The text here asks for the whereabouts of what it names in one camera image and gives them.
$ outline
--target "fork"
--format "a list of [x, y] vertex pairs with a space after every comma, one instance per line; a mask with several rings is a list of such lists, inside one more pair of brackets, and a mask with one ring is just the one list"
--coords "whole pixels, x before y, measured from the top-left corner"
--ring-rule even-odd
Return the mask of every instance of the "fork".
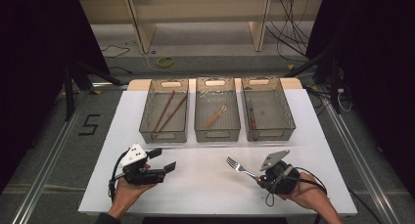
[[244, 166], [242, 166], [239, 162], [233, 160], [231, 157], [229, 157], [228, 159], [226, 159], [226, 161], [236, 171], [242, 172], [242, 173], [246, 173], [246, 174], [250, 175], [250, 177], [252, 177], [254, 180], [257, 179], [257, 176], [255, 176], [251, 172], [248, 172], [247, 169], [244, 168]]

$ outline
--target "hand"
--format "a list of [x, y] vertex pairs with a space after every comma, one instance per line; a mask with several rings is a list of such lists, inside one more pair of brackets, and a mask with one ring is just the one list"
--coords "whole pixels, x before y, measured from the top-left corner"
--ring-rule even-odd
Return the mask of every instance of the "hand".
[[[145, 164], [145, 167], [148, 169], [150, 168], [150, 165]], [[128, 208], [135, 204], [141, 195], [143, 195], [143, 193], [156, 185], [157, 184], [135, 186], [129, 184], [125, 178], [119, 178], [116, 185], [114, 202], [108, 214], [116, 219], [120, 219]]]
[[[307, 173], [300, 173], [300, 179], [316, 182], [315, 178]], [[297, 186], [288, 195], [278, 195], [281, 199], [289, 199], [298, 205], [318, 212], [327, 223], [342, 223], [326, 194], [317, 186], [298, 182]]]

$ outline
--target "wire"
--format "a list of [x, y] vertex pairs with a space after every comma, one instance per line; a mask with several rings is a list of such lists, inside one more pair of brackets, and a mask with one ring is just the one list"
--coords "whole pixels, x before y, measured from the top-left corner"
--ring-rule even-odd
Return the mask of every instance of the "wire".
[[326, 108], [327, 108], [327, 106], [329, 106], [331, 103], [329, 102], [329, 103], [327, 103], [325, 106], [324, 106], [324, 108], [317, 114], [317, 117], [318, 117], [318, 115], [320, 115]]
[[164, 69], [155, 69], [150, 64], [150, 61], [149, 61], [149, 58], [147, 57], [147, 55], [143, 54], [143, 56], [146, 58], [149, 69], [154, 70], [154, 71], [160, 71], [160, 72], [165, 72], [165, 73], [170, 73], [170, 74], [196, 74], [196, 75], [199, 75], [199, 76], [207, 76], [207, 77], [221, 77], [222, 76], [222, 75], [212, 75], [212, 74], [211, 75], [206, 75], [206, 74], [197, 73], [197, 72], [181, 72], [181, 71], [169, 71], [169, 70], [164, 70]]
[[110, 45], [110, 46], [108, 46], [107, 48], [105, 48], [105, 49], [103, 49], [103, 50], [101, 50], [101, 51], [106, 51], [106, 50], [108, 50], [110, 47], [116, 47], [116, 48], [118, 48], [118, 49], [122, 49], [122, 50], [126, 50], [126, 51], [124, 51], [124, 52], [122, 52], [122, 53], [119, 53], [119, 54], [117, 54], [117, 55], [115, 55], [115, 56], [107, 56], [107, 58], [115, 58], [115, 57], [118, 57], [118, 56], [123, 55], [123, 54], [127, 53], [128, 51], [130, 51], [130, 48], [128, 48], [128, 47], [120, 47], [120, 46], [116, 46], [116, 45]]
[[125, 157], [125, 155], [128, 153], [129, 150], [125, 151], [124, 153], [121, 154], [121, 156], [119, 156], [118, 160], [116, 161], [114, 170], [113, 170], [113, 175], [111, 176], [111, 180], [109, 181], [109, 185], [108, 185], [108, 196], [111, 198], [111, 201], [114, 201], [114, 197], [115, 197], [115, 173], [116, 173], [116, 168], [118, 167], [119, 162], [121, 161], [121, 159], [123, 157]]
[[122, 69], [122, 70], [124, 70], [124, 71], [126, 71], [126, 72], [128, 72], [128, 73], [132, 74], [132, 71], [131, 71], [131, 70], [127, 70], [127, 69], [125, 69], [125, 68], [123, 68], [123, 67], [118, 67], [118, 66], [108, 67], [108, 69], [111, 69], [111, 68], [118, 68], [118, 69]]
[[362, 204], [364, 207], [366, 207], [366, 209], [370, 212], [370, 214], [372, 214], [372, 216], [376, 219], [376, 221], [379, 224], [382, 224], [381, 219], [379, 219], [379, 217], [375, 214], [375, 212], [366, 204], [366, 202], [364, 202], [351, 188], [347, 187], [347, 190], [354, 196], [356, 197]]
[[339, 106], [342, 108], [342, 110], [343, 110], [343, 111], [345, 111], [345, 112], [350, 112], [350, 111], [351, 111], [351, 107], [353, 106], [353, 104], [352, 104], [352, 103], [350, 103], [350, 106], [348, 107], [348, 109], [345, 109], [345, 108], [343, 107], [343, 104], [342, 104], [341, 100], [340, 100], [340, 96], [341, 96], [341, 95], [342, 95], [342, 93], [339, 93], [339, 95], [338, 95]]

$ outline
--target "wooden stick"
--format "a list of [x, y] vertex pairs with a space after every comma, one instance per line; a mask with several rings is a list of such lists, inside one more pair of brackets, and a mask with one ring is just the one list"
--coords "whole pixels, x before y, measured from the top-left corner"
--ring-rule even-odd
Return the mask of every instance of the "wooden stick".
[[155, 129], [153, 130], [154, 132], [156, 132], [157, 127], [159, 127], [160, 121], [161, 121], [162, 117], [164, 116], [165, 111], [167, 110], [168, 105], [170, 105], [170, 102], [171, 102], [171, 99], [173, 98], [173, 96], [174, 96], [174, 90], [171, 92], [170, 97], [168, 98], [167, 102], [164, 105], [164, 109], [161, 112], [161, 115], [159, 117], [159, 120], [157, 121], [157, 124], [155, 126]]
[[164, 129], [164, 127], [168, 124], [168, 121], [174, 116], [174, 114], [177, 112], [177, 110], [180, 108], [180, 106], [184, 103], [184, 101], [187, 99], [187, 95], [183, 97], [183, 99], [180, 101], [180, 103], [177, 105], [176, 109], [171, 113], [171, 115], [168, 117], [168, 119], [165, 121], [164, 125], [156, 132], [160, 132]]

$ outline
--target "electrical cable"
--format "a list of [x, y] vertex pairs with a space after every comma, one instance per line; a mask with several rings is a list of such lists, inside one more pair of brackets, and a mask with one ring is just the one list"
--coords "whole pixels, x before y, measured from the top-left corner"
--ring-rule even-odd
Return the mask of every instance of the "electrical cable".
[[[287, 17], [289, 18], [290, 16], [289, 16], [289, 14], [287, 13], [287, 10], [286, 10], [286, 8], [284, 7], [284, 3], [282, 2], [282, 0], [280, 0], [280, 2], [281, 2], [281, 5], [283, 6], [283, 9], [284, 9], [284, 11], [285, 11], [285, 13], [286, 13], [286, 15], [287, 15]], [[309, 39], [309, 37], [307, 36], [307, 35], [305, 35], [305, 33], [304, 32], [302, 32], [302, 30], [300, 29], [300, 27], [294, 22], [294, 20], [293, 20], [293, 17], [292, 17], [292, 19], [290, 20], [290, 23], [292, 24], [292, 26], [293, 26], [293, 28], [296, 28], [296, 29], [298, 29], [299, 31], [300, 31], [300, 33], [305, 37], [305, 38], [307, 38], [307, 39]]]
[[111, 69], [111, 68], [118, 68], [118, 69], [122, 69], [122, 70], [124, 70], [124, 71], [126, 71], [126, 72], [128, 72], [128, 73], [132, 74], [132, 71], [131, 71], [131, 70], [125, 69], [125, 68], [123, 68], [123, 67], [118, 67], [118, 66], [108, 67], [108, 69]]
[[331, 103], [329, 102], [329, 103], [327, 103], [325, 106], [324, 106], [324, 108], [317, 114], [317, 117], [318, 117], [318, 115], [320, 115], [326, 108], [327, 108], [327, 106], [329, 106]]
[[116, 48], [118, 48], [118, 49], [123, 49], [123, 50], [126, 50], [126, 51], [124, 51], [124, 52], [122, 52], [122, 53], [119, 53], [119, 54], [117, 54], [117, 55], [115, 55], [115, 56], [107, 56], [107, 58], [115, 58], [115, 57], [118, 57], [118, 56], [123, 55], [123, 54], [127, 53], [128, 51], [130, 51], [130, 48], [128, 48], [128, 47], [120, 47], [120, 46], [116, 46], [116, 45], [110, 45], [110, 46], [108, 46], [107, 48], [105, 48], [105, 49], [103, 49], [103, 50], [101, 50], [101, 51], [106, 51], [106, 50], [108, 50], [110, 47], [116, 47]]
[[146, 58], [147, 64], [149, 66], [149, 69], [154, 70], [154, 71], [160, 71], [160, 72], [165, 72], [165, 73], [170, 73], [170, 74], [196, 74], [199, 76], [207, 76], [207, 77], [221, 77], [222, 75], [206, 75], [206, 74], [202, 74], [202, 73], [197, 73], [197, 72], [182, 72], [182, 71], [168, 71], [168, 70], [163, 70], [163, 69], [155, 69], [152, 67], [152, 65], [150, 64], [150, 60], [147, 57], [146, 54], [143, 54], [143, 56]]
[[345, 109], [344, 107], [343, 107], [343, 104], [342, 104], [342, 102], [341, 102], [341, 100], [340, 100], [340, 96], [342, 95], [342, 93], [339, 93], [339, 95], [338, 95], [338, 102], [339, 102], [339, 106], [340, 106], [340, 108], [342, 108], [342, 110], [343, 111], [345, 111], [345, 112], [350, 112], [351, 111], [351, 107], [353, 106], [353, 104], [352, 103], [350, 103], [350, 106], [348, 107], [348, 109]]
[[122, 160], [123, 157], [125, 157], [125, 155], [128, 153], [129, 150], [125, 151], [124, 153], [121, 154], [121, 156], [119, 156], [118, 160], [116, 161], [114, 170], [113, 170], [113, 175], [111, 176], [111, 180], [109, 182], [108, 185], [108, 196], [111, 198], [111, 201], [114, 201], [114, 197], [115, 197], [115, 182], [116, 179], [115, 178], [115, 173], [116, 173], [116, 168], [118, 167], [119, 162]]
[[366, 204], [366, 202], [364, 202], [351, 188], [347, 187], [347, 190], [354, 196], [356, 197], [362, 204], [364, 207], [366, 207], [366, 209], [370, 212], [370, 214], [372, 214], [372, 216], [376, 219], [376, 221], [379, 224], [382, 224], [381, 219], [379, 219], [379, 217], [375, 214], [375, 212]]

